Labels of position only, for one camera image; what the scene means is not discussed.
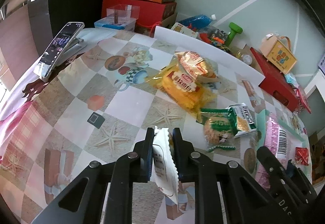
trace red candy packet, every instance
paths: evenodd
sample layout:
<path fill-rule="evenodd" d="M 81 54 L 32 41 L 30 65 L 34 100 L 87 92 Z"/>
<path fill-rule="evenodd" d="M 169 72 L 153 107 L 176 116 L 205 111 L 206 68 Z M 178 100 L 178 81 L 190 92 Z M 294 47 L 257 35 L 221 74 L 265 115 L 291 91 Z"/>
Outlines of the red candy packet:
<path fill-rule="evenodd" d="M 295 161 L 297 164 L 308 166 L 309 152 L 307 148 L 296 147 Z"/>

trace barcode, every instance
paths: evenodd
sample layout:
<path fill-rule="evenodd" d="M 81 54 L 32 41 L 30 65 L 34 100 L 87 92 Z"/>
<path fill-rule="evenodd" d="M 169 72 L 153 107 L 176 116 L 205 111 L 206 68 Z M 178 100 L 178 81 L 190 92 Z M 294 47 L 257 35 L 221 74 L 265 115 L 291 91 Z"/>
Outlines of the barcode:
<path fill-rule="evenodd" d="M 277 146 L 277 158 L 284 158 L 284 157 L 278 157 L 278 155 L 287 155 L 287 144 L 288 144 L 288 139 L 287 139 L 287 134 L 284 130 L 280 129 L 279 130 L 279 142 Z"/>

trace white stripe on wall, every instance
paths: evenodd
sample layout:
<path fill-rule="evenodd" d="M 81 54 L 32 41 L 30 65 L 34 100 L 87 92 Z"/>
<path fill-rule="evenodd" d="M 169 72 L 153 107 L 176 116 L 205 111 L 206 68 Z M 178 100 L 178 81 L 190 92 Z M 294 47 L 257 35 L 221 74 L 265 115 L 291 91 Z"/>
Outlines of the white stripe on wall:
<path fill-rule="evenodd" d="M 297 42 L 298 42 L 298 34 L 299 34 L 299 18 L 300 18 L 300 8 L 299 4 L 297 3 L 297 27 L 296 27 L 296 38 L 294 43 L 294 48 L 292 49 L 292 53 L 295 54 L 296 48 L 297 48 Z"/>
<path fill-rule="evenodd" d="M 298 74 L 295 75 L 295 77 L 307 77 L 307 76 L 313 76 L 314 74 Z"/>
<path fill-rule="evenodd" d="M 250 4 L 254 3 L 257 0 L 249 0 L 246 1 L 244 4 L 240 5 L 238 8 L 234 9 L 232 12 L 228 13 L 225 17 L 218 20 L 213 26 L 218 27 L 222 23 L 224 23 L 226 20 L 230 19 L 232 16 L 234 16 L 236 13 L 240 12 L 242 9 L 246 8 Z"/>

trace smartphone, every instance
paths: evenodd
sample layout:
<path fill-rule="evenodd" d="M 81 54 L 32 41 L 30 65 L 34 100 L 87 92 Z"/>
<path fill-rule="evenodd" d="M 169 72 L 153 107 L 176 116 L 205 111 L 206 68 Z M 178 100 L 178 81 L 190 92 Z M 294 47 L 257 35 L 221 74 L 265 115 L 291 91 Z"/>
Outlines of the smartphone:
<path fill-rule="evenodd" d="M 56 66 L 58 59 L 66 52 L 73 39 L 85 27 L 83 22 L 68 22 L 54 37 L 34 69 L 41 79 L 46 79 Z"/>

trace pink package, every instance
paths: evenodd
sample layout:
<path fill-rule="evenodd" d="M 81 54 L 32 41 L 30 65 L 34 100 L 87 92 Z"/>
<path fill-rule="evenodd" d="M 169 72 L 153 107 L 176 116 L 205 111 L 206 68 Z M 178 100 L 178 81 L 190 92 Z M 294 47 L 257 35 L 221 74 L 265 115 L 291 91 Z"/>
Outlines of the pink package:
<path fill-rule="evenodd" d="M 288 150 L 290 149 L 290 141 L 287 138 L 287 132 L 276 122 L 276 117 L 270 114 L 266 122 L 266 136 L 264 145 L 275 155 L 282 166 L 286 169 L 289 160 Z M 270 189 L 269 174 L 259 163 L 255 176 L 258 182 L 266 191 Z"/>

